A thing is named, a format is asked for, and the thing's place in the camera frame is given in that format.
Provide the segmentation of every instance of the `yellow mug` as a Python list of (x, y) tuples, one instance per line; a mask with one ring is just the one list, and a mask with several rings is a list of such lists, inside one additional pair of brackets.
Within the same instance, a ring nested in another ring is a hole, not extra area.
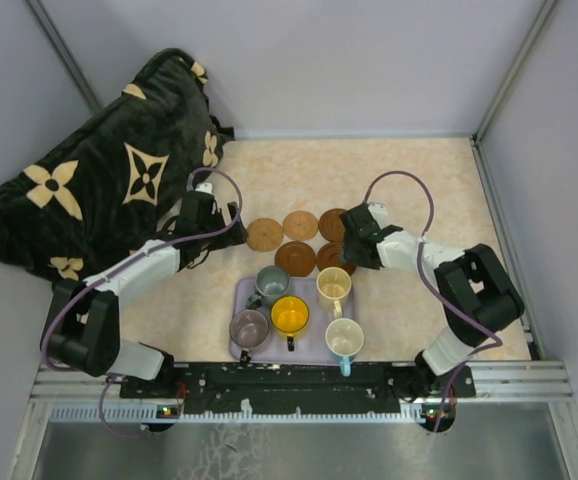
[(325, 268), (316, 280), (318, 303), (324, 310), (333, 312), (336, 318), (342, 318), (342, 307), (347, 303), (351, 292), (351, 277), (342, 268)]
[(282, 297), (271, 308), (271, 323), (280, 335), (287, 338), (287, 348), (296, 348), (297, 334), (306, 330), (309, 322), (309, 307), (298, 297)]

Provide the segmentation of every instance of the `mug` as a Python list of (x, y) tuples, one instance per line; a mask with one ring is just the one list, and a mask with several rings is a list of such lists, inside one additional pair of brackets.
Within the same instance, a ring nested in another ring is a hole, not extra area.
[(271, 309), (271, 323), (287, 338), (287, 348), (293, 352), (296, 335), (304, 333), (309, 323), (309, 307), (298, 297), (283, 297)]
[(233, 343), (242, 348), (241, 365), (249, 363), (250, 350), (262, 344), (267, 335), (269, 335), (269, 322), (267, 317), (257, 310), (243, 310), (231, 319), (229, 336)]
[(325, 340), (329, 351), (340, 364), (343, 377), (351, 375), (351, 362), (365, 343), (362, 328), (350, 318), (339, 318), (327, 327)]
[(247, 309), (264, 305), (271, 308), (280, 298), (291, 295), (291, 277), (282, 268), (271, 265), (256, 275), (256, 293), (247, 299)]
[(316, 280), (318, 303), (324, 310), (333, 311), (335, 318), (342, 317), (342, 307), (351, 292), (351, 277), (342, 268), (325, 268)]

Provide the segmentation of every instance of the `metal frame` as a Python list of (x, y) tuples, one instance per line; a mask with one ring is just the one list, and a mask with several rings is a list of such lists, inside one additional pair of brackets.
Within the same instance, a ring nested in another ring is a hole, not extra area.
[[(42, 5), (41, 0), (24, 0), (40, 29), (50, 42), (59, 59), (65, 66), (74, 85), (87, 103), (90, 111), (96, 113), (102, 108), (94, 89), (87, 81), (80, 66), (56, 29), (51, 17)], [(535, 341), (538, 353), (544, 353), (539, 332), (536, 331), (535, 318), (531, 299), (527, 298), (526, 282), (516, 257), (508, 224), (494, 180), (491, 176), (487, 157), (483, 151), (482, 141), (489, 132), (506, 99), (513, 91), (537, 42), (547, 30), (557, 10), (557, 0), (545, 0), (536, 20), (527, 34), (516, 58), (510, 66), (505, 79), (485, 114), (477, 132), (472, 138), (472, 149), (478, 172), (482, 181), (485, 196), (498, 235), (500, 247), (507, 264), (510, 276), (523, 293), (527, 304), (527, 313), (521, 319), (528, 343)], [(396, 365), (408, 365), (398, 362)], [(552, 415), (554, 432), (559, 441), (566, 467), (571, 478), (578, 479), (578, 408), (562, 362), (559, 361), (517, 361), (517, 362), (471, 362), (477, 395), (474, 398), (461, 399), (460, 402), (541, 402), (548, 403)], [(97, 422), (97, 402), (104, 387), (104, 381), (85, 374), (56, 373), (40, 369), (23, 426), (20, 431), (16, 453), (8, 478), (30, 479), (38, 458), (45, 430), (49, 421), (61, 421), (61, 415), (69, 416), (69, 421)], [(158, 403), (171, 403), (173, 399), (127, 400), (119, 397), (119, 387), (112, 386), (106, 399), (105, 412), (110, 419), (117, 421), (138, 422), (143, 415), (152, 417)], [(182, 415), (180, 422), (239, 422), (247, 421), (308, 421), (310, 423), (326, 421), (417, 421), (421, 403), (434, 403), (437, 398), (419, 399), (418, 405), (403, 404), (403, 416), (383, 418), (381, 416), (356, 416), (356, 418), (325, 418), (327, 416), (256, 416), (251, 412), (241, 415)]]
[(23, 1), (27, 5), (31, 16), (36, 20), (38, 27), (45, 35), (45, 38), (51, 44), (54, 52), (58, 55), (65, 70), (67, 70), (69, 78), (71, 78), (74, 86), (78, 89), (80, 95), (82, 95), (82, 99), (87, 104), (87, 107), (89, 107), (89, 111), (92, 114), (100, 111), (102, 109), (102, 103), (100, 102), (98, 95), (96, 95), (96, 92), (87, 80), (87, 77), (85, 77), (80, 65), (78, 65), (78, 62), (71, 53), (71, 50), (69, 50), (69, 47), (67, 47), (62, 35), (60, 35), (60, 32), (54, 25), (47, 10), (42, 5), (42, 2), (40, 0)]
[[(411, 362), (394, 362), (394, 366), (410, 365)], [(575, 405), (562, 362), (482, 361), (470, 362), (469, 367), (477, 394), (473, 398), (461, 399), (461, 403), (548, 402), (550, 405)], [(50, 421), (98, 423), (98, 400), (104, 386), (102, 378), (92, 378), (81, 372), (54, 372), (41, 367), (31, 392), (8, 478), (32, 478)], [(156, 423), (154, 415), (158, 406), (175, 403), (173, 398), (132, 400), (120, 398), (119, 395), (120, 387), (114, 385), (109, 389), (105, 401), (105, 415), (114, 423), (140, 423), (142, 420)], [(256, 415), (244, 410), (240, 414), (183, 414), (176, 423), (420, 423), (422, 404), (439, 402), (440, 399), (436, 397), (418, 399), (413, 405), (403, 402), (400, 414)], [(563, 428), (570, 428), (564, 420)], [(575, 451), (565, 457), (570, 458), (567, 465), (577, 468), (578, 457)]]

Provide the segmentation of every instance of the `blue mug handle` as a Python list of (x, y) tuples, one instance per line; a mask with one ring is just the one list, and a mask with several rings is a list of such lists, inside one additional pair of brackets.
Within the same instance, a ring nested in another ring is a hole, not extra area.
[(343, 377), (351, 375), (351, 362), (349, 361), (349, 357), (342, 357), (342, 360), (340, 360), (340, 371)]

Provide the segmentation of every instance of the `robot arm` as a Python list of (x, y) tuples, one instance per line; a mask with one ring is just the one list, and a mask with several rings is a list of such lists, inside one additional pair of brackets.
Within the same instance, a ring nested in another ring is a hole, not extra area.
[[(236, 205), (230, 203), (228, 209), (231, 218), (235, 218)], [(120, 262), (129, 266), (117, 275), (112, 274), (118, 269), (118, 265), (114, 265), (80, 282), (66, 279), (58, 283), (43, 338), (49, 325), (69, 301), (88, 285), (108, 278), (77, 302), (53, 331), (47, 348), (51, 358), (93, 377), (106, 373), (143, 380), (167, 377), (173, 368), (173, 357), (155, 348), (122, 340), (120, 315), (157, 282), (189, 266), (202, 252), (240, 245), (247, 239), (247, 232), (238, 221), (222, 235), (162, 246), (154, 251), (155, 247), (168, 241), (225, 227), (222, 211), (208, 183), (200, 184), (185, 194), (177, 218), (174, 230), (164, 230), (161, 238), (148, 240), (129, 259)]]
[[(389, 225), (387, 209), (368, 203), (341, 215), (345, 226), (342, 260), (359, 267), (400, 268), (420, 275), (420, 239)], [(506, 328), (524, 312), (524, 304), (500, 260), (486, 245), (470, 249), (425, 243), (425, 278), (452, 305), (492, 332)], [(416, 358), (432, 381), (467, 360), (487, 336), (445, 307), (447, 327)]]

